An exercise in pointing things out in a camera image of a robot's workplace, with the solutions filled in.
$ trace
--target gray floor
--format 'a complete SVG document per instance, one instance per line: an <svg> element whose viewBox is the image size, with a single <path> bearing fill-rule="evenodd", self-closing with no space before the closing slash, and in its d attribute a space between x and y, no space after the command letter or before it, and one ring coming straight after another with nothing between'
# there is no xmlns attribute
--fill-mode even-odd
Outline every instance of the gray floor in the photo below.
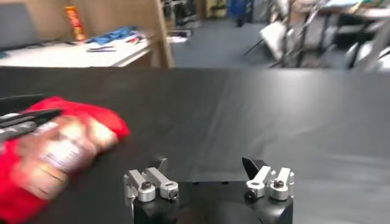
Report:
<svg viewBox="0 0 390 224"><path fill-rule="evenodd" d="M180 68L267 68L274 59L265 47L260 46L242 57L258 41L258 32L263 27L264 24L236 27L230 19L202 21L188 42L172 45L175 65ZM318 40L314 37L319 34L318 27L321 26L313 24L310 27L308 42ZM343 68L346 63L344 51L333 51L326 56L325 63L330 68Z"/></svg>

